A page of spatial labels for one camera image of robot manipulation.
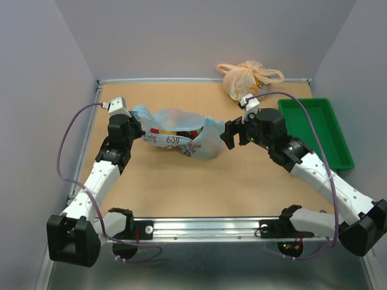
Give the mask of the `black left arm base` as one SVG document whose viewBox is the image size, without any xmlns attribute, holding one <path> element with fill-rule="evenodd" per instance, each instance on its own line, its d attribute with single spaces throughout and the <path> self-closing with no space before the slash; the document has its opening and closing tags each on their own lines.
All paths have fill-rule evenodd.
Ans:
<svg viewBox="0 0 387 290">
<path fill-rule="evenodd" d="M 153 221 L 134 221 L 133 230 L 129 233 L 123 231 L 116 234 L 114 237 L 121 240 L 130 240 L 131 242 L 143 242 L 145 240 L 152 240 L 153 238 Z M 137 246 L 122 245 L 114 242 L 112 245 L 112 253 L 119 259 L 125 259 L 125 261 L 135 261 L 136 259 L 142 259 L 142 249 Z"/>
</svg>

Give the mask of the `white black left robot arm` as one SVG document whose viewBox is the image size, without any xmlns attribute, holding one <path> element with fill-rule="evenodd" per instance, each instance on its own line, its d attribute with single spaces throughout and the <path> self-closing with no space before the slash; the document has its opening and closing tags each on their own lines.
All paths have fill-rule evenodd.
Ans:
<svg viewBox="0 0 387 290">
<path fill-rule="evenodd" d="M 110 116 L 108 136 L 89 177 L 78 185 L 80 191 L 70 205 L 47 221 L 51 260 L 91 267 L 107 240 L 116 235 L 127 238 L 134 233 L 131 210 L 112 208 L 102 215 L 99 208 L 130 160 L 133 141 L 143 134 L 140 123 L 129 112 Z"/>
</svg>

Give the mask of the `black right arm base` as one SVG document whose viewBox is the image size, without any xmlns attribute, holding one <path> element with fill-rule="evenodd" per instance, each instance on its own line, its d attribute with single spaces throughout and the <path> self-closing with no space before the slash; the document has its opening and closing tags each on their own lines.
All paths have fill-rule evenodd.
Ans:
<svg viewBox="0 0 387 290">
<path fill-rule="evenodd" d="M 284 257 L 299 259 L 304 250 L 304 239 L 314 237 L 313 233 L 297 231 L 289 221 L 280 219 L 260 220 L 254 232 L 255 237 L 277 239 L 277 248 Z"/>
</svg>

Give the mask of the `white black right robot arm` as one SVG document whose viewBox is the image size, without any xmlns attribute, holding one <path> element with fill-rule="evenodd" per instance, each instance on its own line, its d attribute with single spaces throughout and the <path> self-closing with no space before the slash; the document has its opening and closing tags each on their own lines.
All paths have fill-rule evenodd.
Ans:
<svg viewBox="0 0 387 290">
<path fill-rule="evenodd" d="M 386 234 L 386 200 L 375 201 L 334 173 L 317 153 L 297 137 L 288 134 L 285 118 L 275 109 L 260 109 L 225 123 L 220 138 L 228 149 L 254 143 L 291 175 L 305 181 L 330 202 L 336 214 L 307 210 L 298 205 L 284 209 L 279 231 L 291 236 L 306 231 L 338 238 L 352 254 L 363 257 Z"/>
</svg>

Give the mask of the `blue printed plastic bag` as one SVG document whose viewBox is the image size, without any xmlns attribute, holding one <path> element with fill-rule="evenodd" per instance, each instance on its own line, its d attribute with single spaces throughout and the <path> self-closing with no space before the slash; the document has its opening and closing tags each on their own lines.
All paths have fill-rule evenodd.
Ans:
<svg viewBox="0 0 387 290">
<path fill-rule="evenodd" d="M 145 105 L 136 106 L 132 113 L 145 131 L 143 140 L 152 146 L 200 160 L 212 159 L 223 149 L 223 121 L 177 108 L 152 114 Z"/>
</svg>

